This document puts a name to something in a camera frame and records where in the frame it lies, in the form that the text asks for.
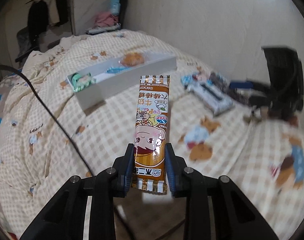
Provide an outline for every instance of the black chair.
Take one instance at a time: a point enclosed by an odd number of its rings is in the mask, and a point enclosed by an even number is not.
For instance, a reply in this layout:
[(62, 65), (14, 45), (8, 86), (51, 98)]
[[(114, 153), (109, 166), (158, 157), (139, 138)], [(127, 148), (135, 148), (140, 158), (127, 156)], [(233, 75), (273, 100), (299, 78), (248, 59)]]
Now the black chair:
[(23, 28), (17, 33), (17, 40), (20, 47), (20, 52), (15, 59), (15, 62), (19, 62), (20, 67), (22, 67), (28, 58), (29, 54), (33, 50), (40, 51), (39, 44), (31, 44), (29, 38), (28, 27)]

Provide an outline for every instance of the small box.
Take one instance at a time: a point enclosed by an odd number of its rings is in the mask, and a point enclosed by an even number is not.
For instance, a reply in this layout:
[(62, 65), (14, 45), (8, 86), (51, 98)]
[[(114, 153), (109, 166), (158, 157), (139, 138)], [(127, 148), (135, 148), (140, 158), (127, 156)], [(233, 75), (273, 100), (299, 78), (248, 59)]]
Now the small box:
[[(106, 73), (106, 70), (111, 66), (118, 65), (122, 58), (109, 59), (78, 71), (81, 76), (91, 73), (91, 76), (95, 77), (97, 81), (97, 83), (74, 93), (82, 110), (84, 111), (131, 86), (139, 84), (141, 76), (160, 75), (177, 68), (176, 56), (174, 55), (153, 52), (146, 52), (146, 55), (147, 60), (144, 64), (129, 67), (120, 73)], [(72, 76), (73, 74), (68, 76), (68, 81), (74, 89)]]

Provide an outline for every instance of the blanket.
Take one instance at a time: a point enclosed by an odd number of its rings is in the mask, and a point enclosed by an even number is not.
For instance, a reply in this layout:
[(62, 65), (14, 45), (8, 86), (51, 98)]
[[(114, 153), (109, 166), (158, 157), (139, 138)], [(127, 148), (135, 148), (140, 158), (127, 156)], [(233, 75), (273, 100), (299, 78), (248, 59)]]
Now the blanket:
[[(92, 170), (98, 174), (112, 166), (115, 158), (124, 155), (127, 144), (134, 142), (140, 81), (85, 113), (73, 96), (67, 75), (133, 51), (175, 54), (177, 70), (164, 74), (171, 77), (168, 132), (176, 155), (206, 176), (230, 176), (279, 238), (288, 239), (304, 218), (304, 174), (299, 173), (304, 171), (304, 132), (281, 121), (248, 125), (243, 116), (250, 111), (240, 105), (212, 118), (204, 104), (186, 93), (180, 83), (180, 77), (195, 72), (197, 66), (208, 73), (211, 68), (155, 37), (127, 30), (122, 34), (63, 38), (45, 53), (32, 52), (22, 70)], [(5, 102), (0, 160), (0, 202), (18, 237), (69, 177), (89, 176), (24, 80), (14, 85)], [(184, 218), (184, 199), (159, 201), (156, 196), (146, 202), (145, 198), (140, 190), (131, 189), (126, 198), (115, 199), (137, 239), (155, 239)], [(90, 205), (88, 201), (85, 239)], [(116, 234), (117, 239), (127, 239), (117, 220)]]

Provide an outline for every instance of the hanging clothes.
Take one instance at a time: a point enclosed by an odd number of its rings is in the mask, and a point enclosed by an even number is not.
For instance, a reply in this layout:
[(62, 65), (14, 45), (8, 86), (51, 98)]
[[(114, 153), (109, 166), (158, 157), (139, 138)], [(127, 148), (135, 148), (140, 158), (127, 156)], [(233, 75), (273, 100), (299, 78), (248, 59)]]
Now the hanging clothes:
[(28, 31), (32, 45), (38, 43), (40, 33), (47, 30), (49, 25), (49, 12), (47, 3), (43, 0), (33, 2), (28, 14)]
[(68, 0), (56, 0), (56, 4), (60, 18), (60, 22), (58, 22), (56, 26), (60, 26), (69, 20)]
[(60, 22), (56, 0), (50, 0), (48, 7), (49, 7), (49, 23), (50, 25), (55, 25), (56, 23)]

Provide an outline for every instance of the pink clothing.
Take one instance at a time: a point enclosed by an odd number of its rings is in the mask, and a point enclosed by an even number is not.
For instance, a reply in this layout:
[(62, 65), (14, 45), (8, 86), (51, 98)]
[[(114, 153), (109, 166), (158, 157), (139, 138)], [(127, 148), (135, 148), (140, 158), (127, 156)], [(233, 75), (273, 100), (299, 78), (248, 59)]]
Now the pink clothing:
[(95, 27), (111, 27), (118, 22), (118, 16), (112, 15), (111, 12), (100, 12), (95, 18)]

